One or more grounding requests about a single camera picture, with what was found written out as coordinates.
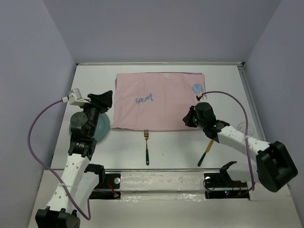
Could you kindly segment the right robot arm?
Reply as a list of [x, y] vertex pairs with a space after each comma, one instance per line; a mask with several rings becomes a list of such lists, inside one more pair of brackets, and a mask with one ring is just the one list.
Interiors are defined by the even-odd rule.
[[269, 143], [246, 136], [230, 124], [218, 120], [209, 103], [191, 106], [183, 122], [188, 127], [202, 129], [209, 139], [246, 155], [249, 164], [255, 162], [256, 168], [252, 170], [254, 179], [270, 192], [279, 191], [298, 175], [298, 169], [283, 143]]

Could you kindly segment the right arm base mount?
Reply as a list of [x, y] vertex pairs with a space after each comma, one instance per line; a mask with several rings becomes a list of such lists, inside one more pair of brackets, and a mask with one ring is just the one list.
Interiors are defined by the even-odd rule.
[[204, 174], [205, 199], [250, 199], [247, 183], [232, 180], [228, 174], [230, 166], [235, 163], [237, 162], [230, 161], [223, 165], [218, 172]]

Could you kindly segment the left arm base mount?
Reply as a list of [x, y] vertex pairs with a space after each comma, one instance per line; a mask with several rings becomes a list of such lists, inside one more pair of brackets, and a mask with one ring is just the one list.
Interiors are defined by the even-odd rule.
[[103, 183], [99, 183], [90, 195], [91, 200], [120, 200], [121, 174], [106, 173]]

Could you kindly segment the pink cloth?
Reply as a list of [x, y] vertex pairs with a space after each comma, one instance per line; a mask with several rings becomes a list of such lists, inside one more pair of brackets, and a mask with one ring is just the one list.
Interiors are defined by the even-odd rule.
[[203, 73], [120, 73], [111, 128], [155, 132], [190, 130], [183, 118], [206, 91]]

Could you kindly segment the teal plate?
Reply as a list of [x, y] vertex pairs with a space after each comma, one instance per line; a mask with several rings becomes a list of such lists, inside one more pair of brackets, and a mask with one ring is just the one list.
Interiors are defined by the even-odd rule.
[[70, 118], [69, 133], [71, 140], [102, 141], [110, 129], [110, 121], [106, 114], [89, 118], [84, 112], [74, 113]]

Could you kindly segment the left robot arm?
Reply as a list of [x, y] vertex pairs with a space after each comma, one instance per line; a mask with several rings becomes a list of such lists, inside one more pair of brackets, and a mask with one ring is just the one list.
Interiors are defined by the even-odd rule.
[[112, 97], [113, 92], [109, 90], [100, 95], [88, 94], [83, 99], [79, 89], [73, 89], [59, 100], [60, 103], [78, 106], [82, 111], [70, 119], [70, 146], [62, 175], [47, 167], [59, 183], [46, 207], [35, 215], [39, 228], [78, 228], [78, 214], [86, 220], [91, 219], [91, 212], [84, 212], [82, 207], [89, 205], [94, 188], [105, 183], [104, 167], [90, 161], [97, 144], [95, 132], [99, 116], [112, 107]]

